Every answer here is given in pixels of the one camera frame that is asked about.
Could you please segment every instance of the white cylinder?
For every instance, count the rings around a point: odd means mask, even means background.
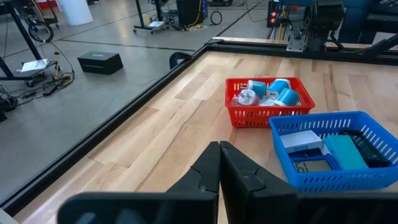
[[[59,3],[70,26],[93,22],[86,0],[59,0]]]

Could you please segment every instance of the blue box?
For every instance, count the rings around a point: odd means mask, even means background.
[[[329,135],[323,142],[343,170],[368,169],[351,137]]]
[[[279,116],[270,118],[269,123],[274,148],[287,180],[301,191],[374,190],[388,187],[398,180],[398,140],[365,112]],[[281,135],[306,130],[312,130],[324,139],[346,128],[362,131],[369,142],[391,161],[391,165],[372,169],[298,173],[280,140]]]

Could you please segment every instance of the calculator display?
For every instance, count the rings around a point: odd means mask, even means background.
[[[297,161],[293,162],[294,167],[299,173],[306,172],[320,172],[320,171],[331,171],[328,161],[326,159],[313,160],[313,161]]]

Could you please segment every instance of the red basket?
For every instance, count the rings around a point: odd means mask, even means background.
[[[315,103],[304,88],[299,78],[285,78],[290,86],[300,95],[301,106],[232,106],[232,99],[240,93],[240,84],[247,84],[249,80],[266,83],[267,87],[274,78],[228,78],[225,88],[225,107],[228,108],[232,126],[237,128],[269,128],[268,118],[272,116],[286,116],[308,114]]]

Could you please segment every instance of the white box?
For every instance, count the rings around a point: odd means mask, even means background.
[[[313,131],[301,131],[280,137],[287,153],[299,152],[307,149],[322,149],[322,139]]]

